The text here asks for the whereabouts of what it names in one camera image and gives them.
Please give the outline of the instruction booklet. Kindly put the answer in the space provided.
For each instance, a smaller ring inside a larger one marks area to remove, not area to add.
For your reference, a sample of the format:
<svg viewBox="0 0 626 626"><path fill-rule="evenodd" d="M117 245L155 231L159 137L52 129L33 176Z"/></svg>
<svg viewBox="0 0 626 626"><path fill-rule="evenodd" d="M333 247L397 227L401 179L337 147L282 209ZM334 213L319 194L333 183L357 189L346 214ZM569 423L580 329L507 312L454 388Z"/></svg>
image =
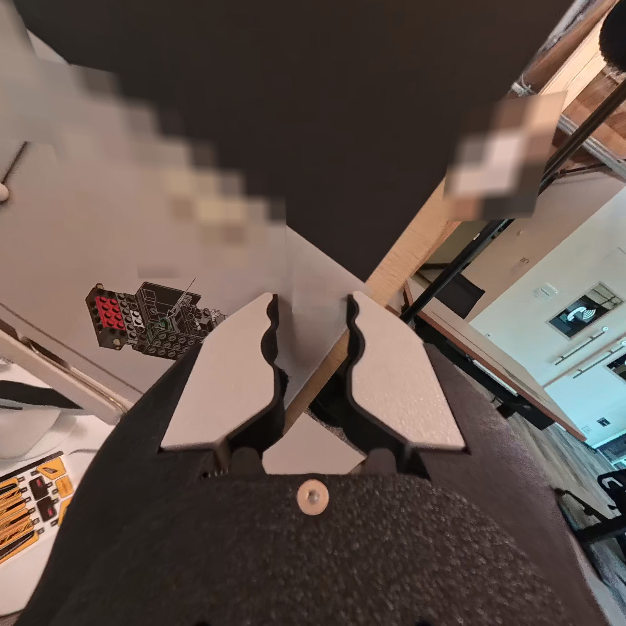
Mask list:
<svg viewBox="0 0 626 626"><path fill-rule="evenodd" d="M1 2L1 320L133 404L178 361L184 406L226 391L253 322L278 297L287 400L346 330L348 294L371 290L290 228L284 199L222 158L170 102L118 76L39 54Z"/></svg>

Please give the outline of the black monitor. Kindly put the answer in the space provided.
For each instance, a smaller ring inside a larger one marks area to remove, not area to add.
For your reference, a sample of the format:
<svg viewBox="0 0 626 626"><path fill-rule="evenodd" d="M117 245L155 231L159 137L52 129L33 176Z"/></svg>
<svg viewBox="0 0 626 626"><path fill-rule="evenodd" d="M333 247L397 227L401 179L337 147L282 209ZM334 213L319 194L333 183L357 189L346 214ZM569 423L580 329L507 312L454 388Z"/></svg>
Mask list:
<svg viewBox="0 0 626 626"><path fill-rule="evenodd" d="M435 299L458 317L465 319L484 294L485 290L459 273L443 286L436 294Z"/></svg>

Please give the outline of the black office chair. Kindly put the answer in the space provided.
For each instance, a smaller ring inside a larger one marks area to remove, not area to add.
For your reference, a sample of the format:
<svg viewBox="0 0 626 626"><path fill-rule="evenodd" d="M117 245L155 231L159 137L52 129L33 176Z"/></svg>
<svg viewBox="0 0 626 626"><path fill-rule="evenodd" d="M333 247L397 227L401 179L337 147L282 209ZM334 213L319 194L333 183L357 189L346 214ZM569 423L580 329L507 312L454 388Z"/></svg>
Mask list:
<svg viewBox="0 0 626 626"><path fill-rule="evenodd" d="M553 489L560 506L563 497L569 496L582 506L583 512L587 516L599 520L593 526L574 530L576 539L581 544L594 544L609 538L625 539L625 470L620 469L601 474L597 477L597 483L613 502L609 508L617 511L619 513L617 516L607 518L571 491L561 488Z"/></svg>

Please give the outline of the white booklet holder ledge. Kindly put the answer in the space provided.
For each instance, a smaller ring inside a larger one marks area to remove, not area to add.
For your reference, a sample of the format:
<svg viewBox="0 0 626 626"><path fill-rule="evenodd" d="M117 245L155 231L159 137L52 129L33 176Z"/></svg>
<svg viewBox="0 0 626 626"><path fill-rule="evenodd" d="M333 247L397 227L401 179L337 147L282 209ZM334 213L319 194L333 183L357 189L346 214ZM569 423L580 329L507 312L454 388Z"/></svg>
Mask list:
<svg viewBox="0 0 626 626"><path fill-rule="evenodd" d="M133 402L44 350L17 331L1 313L1 356L109 425L115 425Z"/></svg>

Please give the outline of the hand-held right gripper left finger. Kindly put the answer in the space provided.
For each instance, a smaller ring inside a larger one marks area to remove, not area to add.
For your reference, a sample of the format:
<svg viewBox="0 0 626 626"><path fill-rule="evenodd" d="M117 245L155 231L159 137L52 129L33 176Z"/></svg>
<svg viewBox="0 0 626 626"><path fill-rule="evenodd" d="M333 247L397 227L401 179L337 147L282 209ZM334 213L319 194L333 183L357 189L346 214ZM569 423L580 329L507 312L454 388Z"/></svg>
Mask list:
<svg viewBox="0 0 626 626"><path fill-rule="evenodd" d="M244 448L264 452L285 425L276 364L278 296L266 292L217 325L203 341L160 448L210 450L221 465Z"/></svg>

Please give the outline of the wooden table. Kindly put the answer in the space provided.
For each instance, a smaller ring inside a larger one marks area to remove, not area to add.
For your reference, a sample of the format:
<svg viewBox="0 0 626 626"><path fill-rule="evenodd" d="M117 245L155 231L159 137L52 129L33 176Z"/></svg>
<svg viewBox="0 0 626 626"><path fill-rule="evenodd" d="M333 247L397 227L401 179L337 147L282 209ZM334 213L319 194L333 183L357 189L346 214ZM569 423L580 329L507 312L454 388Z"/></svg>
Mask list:
<svg viewBox="0 0 626 626"><path fill-rule="evenodd" d="M437 347L452 364L493 394L505 419L517 413L539 430L553 424L581 442L587 437L574 425L535 378L511 356L434 299L414 317L419 336Z"/></svg>

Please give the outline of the white curved plastic part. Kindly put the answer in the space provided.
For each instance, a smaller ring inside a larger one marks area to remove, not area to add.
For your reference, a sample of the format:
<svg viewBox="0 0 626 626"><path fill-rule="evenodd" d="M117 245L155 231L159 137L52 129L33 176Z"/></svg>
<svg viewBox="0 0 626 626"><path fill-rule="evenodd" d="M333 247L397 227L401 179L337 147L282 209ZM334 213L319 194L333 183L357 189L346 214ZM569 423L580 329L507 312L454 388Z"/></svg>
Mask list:
<svg viewBox="0 0 626 626"><path fill-rule="evenodd" d="M74 425L82 409L35 379L20 366L1 359L1 460L26 458L52 434L56 423L61 433Z"/></svg>

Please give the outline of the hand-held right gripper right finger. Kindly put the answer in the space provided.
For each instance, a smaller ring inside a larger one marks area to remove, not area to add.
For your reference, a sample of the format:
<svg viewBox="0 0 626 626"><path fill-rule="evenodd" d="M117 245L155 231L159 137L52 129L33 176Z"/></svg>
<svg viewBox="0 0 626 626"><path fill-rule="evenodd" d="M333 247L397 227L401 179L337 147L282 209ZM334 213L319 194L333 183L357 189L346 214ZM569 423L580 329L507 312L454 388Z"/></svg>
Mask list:
<svg viewBox="0 0 626 626"><path fill-rule="evenodd" d="M397 460L419 451L465 453L467 444L423 341L361 291L348 295L344 433L364 452Z"/></svg>

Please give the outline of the black fuzzy microphone cover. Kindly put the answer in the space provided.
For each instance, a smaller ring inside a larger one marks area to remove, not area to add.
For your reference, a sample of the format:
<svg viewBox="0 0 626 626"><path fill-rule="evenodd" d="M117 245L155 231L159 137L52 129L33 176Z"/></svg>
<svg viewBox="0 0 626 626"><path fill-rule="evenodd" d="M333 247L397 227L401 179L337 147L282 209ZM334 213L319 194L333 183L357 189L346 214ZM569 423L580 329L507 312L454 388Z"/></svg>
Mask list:
<svg viewBox="0 0 626 626"><path fill-rule="evenodd" d="M599 50L609 67L625 73L625 1L618 1L606 15L600 29Z"/></svg>

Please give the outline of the sticker sheet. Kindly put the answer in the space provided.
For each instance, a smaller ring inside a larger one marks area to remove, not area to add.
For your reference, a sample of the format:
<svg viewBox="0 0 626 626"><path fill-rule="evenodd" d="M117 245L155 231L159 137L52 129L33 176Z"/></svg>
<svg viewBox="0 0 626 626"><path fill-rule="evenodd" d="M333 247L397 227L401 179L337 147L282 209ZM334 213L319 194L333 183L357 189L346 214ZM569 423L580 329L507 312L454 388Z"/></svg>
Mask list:
<svg viewBox="0 0 626 626"><path fill-rule="evenodd" d="M1 566L56 538L77 482L62 451L1 475Z"/></svg>

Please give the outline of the wall sign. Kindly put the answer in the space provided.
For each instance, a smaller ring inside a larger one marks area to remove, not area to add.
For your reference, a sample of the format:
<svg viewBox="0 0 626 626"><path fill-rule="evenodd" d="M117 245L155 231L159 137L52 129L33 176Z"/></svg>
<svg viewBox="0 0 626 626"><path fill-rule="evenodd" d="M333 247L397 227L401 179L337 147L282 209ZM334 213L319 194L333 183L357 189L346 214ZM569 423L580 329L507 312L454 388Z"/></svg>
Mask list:
<svg viewBox="0 0 626 626"><path fill-rule="evenodd" d="M598 281L580 297L547 320L547 325L563 337L573 339L604 319L615 309L620 309L625 298L605 283Z"/></svg>

